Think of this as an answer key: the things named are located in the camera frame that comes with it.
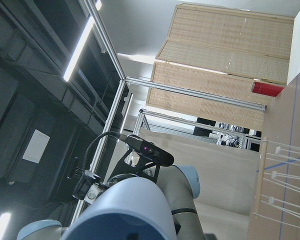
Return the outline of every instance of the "wire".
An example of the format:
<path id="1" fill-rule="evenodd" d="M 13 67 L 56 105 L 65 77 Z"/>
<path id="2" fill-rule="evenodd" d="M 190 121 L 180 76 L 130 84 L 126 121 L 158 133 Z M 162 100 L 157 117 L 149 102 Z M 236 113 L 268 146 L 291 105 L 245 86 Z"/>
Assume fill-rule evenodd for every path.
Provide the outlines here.
<path id="1" fill-rule="evenodd" d="M 227 142 L 228 140 L 232 140 L 232 139 L 234 139 L 234 140 L 238 140 L 237 138 L 228 138 L 227 140 L 225 140 L 225 142 Z"/>
<path id="2" fill-rule="evenodd" d="M 113 137 L 116 137 L 117 139 L 120 137 L 120 133 L 119 132 L 115 132 L 115 131 L 106 131 L 102 134 L 100 134 L 99 136 L 97 136 L 91 143 L 90 145 L 87 147 L 85 154 L 84 154 L 84 158 L 83 158 L 83 163 L 82 163 L 82 170 L 84 171 L 86 169 L 86 164 L 88 161 L 88 157 L 91 153 L 91 150 L 93 147 L 95 147 L 97 145 L 97 143 L 99 143 L 99 140 L 102 139 L 103 137 L 110 135 Z"/>

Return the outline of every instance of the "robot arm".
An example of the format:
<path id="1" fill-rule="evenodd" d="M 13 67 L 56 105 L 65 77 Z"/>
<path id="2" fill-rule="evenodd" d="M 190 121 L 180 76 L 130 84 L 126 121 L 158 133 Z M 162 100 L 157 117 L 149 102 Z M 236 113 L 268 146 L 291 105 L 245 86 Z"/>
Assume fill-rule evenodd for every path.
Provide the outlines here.
<path id="1" fill-rule="evenodd" d="M 73 195 L 90 206 L 61 240 L 205 240 L 193 201 L 200 192 L 196 170 L 172 165 L 170 153 L 136 135 L 118 138 L 129 151 L 107 182 L 84 171 Z M 132 151 L 140 155 L 135 167 L 124 162 Z M 143 172 L 153 166 L 154 176 Z"/>

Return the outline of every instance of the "metal bar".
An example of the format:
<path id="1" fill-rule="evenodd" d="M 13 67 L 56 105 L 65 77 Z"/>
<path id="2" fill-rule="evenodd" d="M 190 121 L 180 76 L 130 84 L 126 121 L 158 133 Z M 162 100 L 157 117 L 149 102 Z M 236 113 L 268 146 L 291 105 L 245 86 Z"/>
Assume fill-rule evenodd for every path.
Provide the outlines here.
<path id="1" fill-rule="evenodd" d="M 151 131 L 146 115 L 143 115 L 143 123 L 147 130 Z"/>
<path id="2" fill-rule="evenodd" d="M 167 127 L 163 127 L 160 125 L 155 125 L 155 124 L 149 124 L 151 127 L 151 132 L 156 132 L 156 133 L 164 133 L 164 134 L 170 134 L 170 135 L 176 135 L 176 136 L 181 136 L 189 139 L 194 139 L 206 143 L 211 143 L 211 144 L 216 144 L 217 140 L 207 137 L 207 136 L 196 136 L 193 135 L 192 133 L 184 132 L 184 131 L 179 131 L 175 129 L 170 129 Z"/>
<path id="3" fill-rule="evenodd" d="M 279 157 L 279 158 L 283 158 L 283 159 L 288 159 L 288 160 L 293 160 L 296 162 L 300 162 L 299 158 L 295 158 L 292 156 L 286 156 L 286 155 L 282 155 L 282 154 L 272 154 L 272 153 L 267 153 L 268 156 L 272 156 L 272 157 Z"/>
<path id="4" fill-rule="evenodd" d="M 270 203 L 268 203 L 266 201 L 263 201 L 263 200 L 261 202 L 264 203 L 264 204 L 267 204 L 267 205 L 269 205 L 269 206 L 271 206 L 271 207 L 273 207 L 275 209 L 279 209 L 279 210 L 281 210 L 281 211 L 283 211 L 283 212 L 285 212 L 287 214 L 290 214 L 290 215 L 292 215 L 292 216 L 300 219 L 300 213 L 298 213 L 296 211 L 292 211 L 292 210 L 289 210 L 289 209 L 284 208 L 284 207 L 280 207 L 280 206 L 277 206 L 277 205 L 274 205 L 274 204 L 270 204 Z"/>
<path id="5" fill-rule="evenodd" d="M 265 218 L 265 219 L 269 219 L 269 220 L 275 221 L 277 223 L 285 224 L 285 225 L 292 226 L 292 227 L 300 229 L 300 226 L 296 226 L 296 225 L 293 225 L 293 224 L 290 224 L 290 223 L 287 223 L 287 222 L 284 222 L 284 221 L 279 221 L 277 219 L 274 219 L 274 218 L 271 218 L 271 217 L 267 217 L 267 216 L 263 216 L 261 214 L 255 213 L 255 212 L 253 214 L 255 215 L 255 217 L 259 216 L 259 217 L 262 217 L 262 218 Z"/>
<path id="6" fill-rule="evenodd" d="M 281 183 L 278 183 L 278 182 L 275 182 L 275 181 L 271 181 L 270 179 L 267 179 L 267 178 L 265 178 L 265 177 L 263 178 L 263 180 L 264 180 L 264 181 L 267 181 L 267 182 L 269 182 L 269 183 L 272 183 L 272 184 L 275 184 L 275 185 L 284 187 L 284 188 L 286 188 L 286 189 L 290 189 L 290 190 L 295 191 L 295 192 L 297 192 L 297 193 L 300 193 L 299 190 L 296 190 L 296 189 L 294 189 L 294 188 L 292 188 L 292 187 L 286 186 L 286 184 L 281 184 Z"/>
<path id="7" fill-rule="evenodd" d="M 279 163 L 283 163 L 283 164 L 290 164 L 290 165 L 295 165 L 295 166 L 300 167 L 300 164 L 292 163 L 292 162 L 289 162 L 289 161 L 281 161 L 281 160 L 274 159 L 274 158 L 269 158 L 269 157 L 267 157 L 266 159 L 270 160 L 270 161 L 274 161 L 274 162 L 279 162 Z"/>
<path id="8" fill-rule="evenodd" d="M 278 202 L 280 202 L 280 203 L 287 204 L 287 205 L 290 205 L 290 206 L 293 206 L 293 207 L 296 207 L 296 208 L 299 208 L 299 209 L 300 209 L 300 206 L 299 206 L 299 205 L 293 204 L 293 203 L 288 202 L 288 201 L 282 201 L 282 200 L 277 199 L 277 198 L 275 198 L 275 197 L 273 197 L 273 196 L 267 196 L 267 195 L 263 195 L 263 194 L 262 194 L 262 197 L 265 197 L 265 198 L 268 198 L 268 199 L 273 198 L 274 201 L 278 201 Z"/>
<path id="9" fill-rule="evenodd" d="M 247 148 L 247 146 L 248 146 L 248 139 L 244 136 L 244 137 L 242 137 L 242 146 L 241 146 L 241 148 L 242 149 L 248 149 Z"/>
<path id="10" fill-rule="evenodd" d="M 290 184 L 290 183 L 287 183 L 287 182 L 285 182 L 285 181 L 278 180 L 277 178 L 273 178 L 273 181 L 277 181 L 278 183 L 282 183 L 282 184 L 284 184 L 285 186 L 290 186 L 290 187 L 295 188 L 296 190 L 300 190 L 300 187 L 297 187 L 297 186 L 295 186 L 295 185 L 293 185 L 293 184 Z"/>
<path id="11" fill-rule="evenodd" d="M 241 138 L 246 137 L 246 134 L 241 133 L 241 132 L 231 131 L 231 130 L 228 130 L 228 129 L 223 129 L 223 128 L 219 128 L 219 127 L 216 127 L 216 126 L 210 126 L 210 125 L 206 125 L 206 124 L 203 124 L 203 123 L 198 123 L 198 122 L 195 122 L 195 121 L 185 120 L 185 119 L 174 117 L 174 116 L 168 116 L 168 115 L 164 115 L 164 114 L 157 113 L 157 112 L 143 110 L 143 113 L 145 115 L 149 115 L 149 116 L 153 116 L 153 117 L 157 117 L 157 118 L 161 118 L 161 119 L 166 119 L 166 120 L 171 120 L 171 121 L 174 121 L 174 122 L 177 122 L 177 123 L 187 124 L 187 125 L 195 126 L 195 127 L 198 127 L 198 128 L 203 128 L 203 129 L 207 129 L 207 130 L 222 132 L 222 133 L 225 133 L 225 134 L 230 134 L 230 135 L 238 136 L 238 137 L 241 137 Z"/>
<path id="12" fill-rule="evenodd" d="M 284 151 L 284 152 L 288 152 L 288 153 L 292 153 L 292 154 L 299 154 L 300 155 L 299 151 L 292 151 L 292 150 L 287 150 L 287 149 L 283 149 L 283 148 L 281 148 L 280 150 Z"/>
<path id="13" fill-rule="evenodd" d="M 123 94 L 123 92 L 125 90 L 125 86 L 126 86 L 126 81 L 125 80 L 120 80 L 119 87 L 118 87 L 118 89 L 116 91 L 116 94 L 115 94 L 115 97 L 114 97 L 114 100 L 113 100 L 113 103 L 112 103 L 112 106 L 111 106 L 108 118 L 105 121 L 105 125 L 104 125 L 102 133 L 110 131 L 112 122 L 115 119 L 116 111 L 118 109 L 121 96 L 122 96 L 122 94 Z M 89 169 L 93 173 L 95 173 L 96 170 L 97 170 L 97 167 L 98 167 L 98 164 L 99 164 L 99 160 L 100 160 L 100 156 L 101 156 L 101 153 L 102 153 L 102 151 L 104 149 L 106 140 L 107 140 L 106 136 L 103 137 L 103 138 L 101 138 L 101 140 L 100 140 L 100 142 L 98 144 L 98 147 L 95 150 L 95 153 L 94 153 L 94 156 L 93 156 L 93 160 L 91 162 L 90 169 Z"/>
<path id="14" fill-rule="evenodd" d="M 268 143 L 272 143 L 272 144 L 276 144 L 276 145 L 287 147 L 289 149 L 294 149 L 294 150 L 300 151 L 300 147 L 298 147 L 298 146 L 291 146 L 291 145 L 287 145 L 287 144 L 280 143 L 280 142 L 275 142 L 275 141 L 268 141 Z"/>
<path id="15" fill-rule="evenodd" d="M 265 136 L 262 141 L 262 148 L 261 148 L 261 156 L 260 156 L 260 163 L 259 163 L 259 173 L 256 182 L 256 190 L 255 190 L 255 207 L 254 213 L 259 214 L 260 212 L 260 205 L 261 205 L 261 194 L 262 194 L 262 185 L 264 179 L 264 171 L 265 171 L 265 163 L 266 163 L 266 155 L 267 155 L 267 148 L 268 148 L 268 141 L 269 138 Z"/>
<path id="16" fill-rule="evenodd" d="M 173 93 L 184 94 L 184 95 L 193 96 L 201 99 L 211 100 L 219 103 L 235 105 L 238 107 L 248 108 L 248 109 L 257 110 L 261 112 L 264 112 L 266 110 L 266 106 L 257 103 L 241 101 L 241 100 L 232 99 L 224 96 L 217 96 L 209 93 L 194 91 L 194 90 L 180 88 L 176 86 L 164 85 L 157 82 L 137 79 L 129 76 L 126 78 L 126 82 L 130 84 L 136 84 L 136 85 L 145 86 L 149 88 L 161 89 Z"/>
<path id="17" fill-rule="evenodd" d="M 115 97 L 114 97 L 114 100 L 113 100 L 113 103 L 112 103 L 112 106 L 111 106 L 108 118 L 105 121 L 105 125 L 104 125 L 104 128 L 103 128 L 103 133 L 108 132 L 110 130 L 110 128 L 111 128 L 112 122 L 114 121 L 114 118 L 115 118 L 115 115 L 116 115 L 116 111 L 117 111 L 119 103 L 120 103 L 121 96 L 122 96 L 122 94 L 124 92 L 125 86 L 126 86 L 126 81 L 125 80 L 121 80 L 120 83 L 119 83 L 119 87 L 118 87 L 118 89 L 116 91 L 116 94 L 115 94 Z M 95 150 L 95 153 L 94 153 L 94 156 L 93 156 L 93 160 L 91 162 L 90 169 L 89 169 L 93 173 L 95 173 L 95 171 L 96 171 L 96 169 L 98 167 L 100 156 L 101 156 L 102 151 L 104 149 L 104 146 L 106 144 L 106 140 L 107 140 L 106 136 L 103 137 L 103 138 L 101 138 L 101 140 L 99 141 L 99 144 L 98 144 L 98 146 L 97 146 L 97 148 Z M 71 224 L 81 214 L 81 212 L 82 212 L 82 210 L 84 208 L 84 204 L 85 204 L 85 201 L 79 200 L 79 202 L 78 202 L 78 204 L 76 206 L 76 209 L 74 211 L 74 215 L 73 215 Z"/>
<path id="18" fill-rule="evenodd" d="M 85 0 L 85 5 L 89 11 L 89 14 L 93 17 L 94 19 L 94 22 L 95 22 L 95 25 L 96 25 L 96 28 L 98 30 L 98 33 L 99 35 L 101 36 L 101 39 L 103 41 L 103 44 L 107 50 L 107 52 L 109 53 L 109 56 L 114 64 L 114 67 L 116 69 L 116 71 L 118 72 L 119 76 L 120 76 L 120 79 L 121 80 L 124 80 L 126 79 L 126 76 L 125 76 L 125 73 L 119 63 L 119 60 L 118 60 L 118 57 L 117 57 L 117 54 L 116 54 L 116 51 L 110 41 L 110 38 L 108 36 L 108 33 L 106 31 L 106 28 L 101 20 L 101 17 L 96 9 L 96 6 L 95 6 L 95 1 L 93 0 Z"/>
<path id="19" fill-rule="evenodd" d="M 133 129 L 133 134 L 134 135 L 139 135 L 142 123 L 143 123 L 143 118 L 144 118 L 144 112 L 143 111 L 139 111 L 138 117 L 136 119 L 135 125 L 134 125 L 134 129 Z"/>

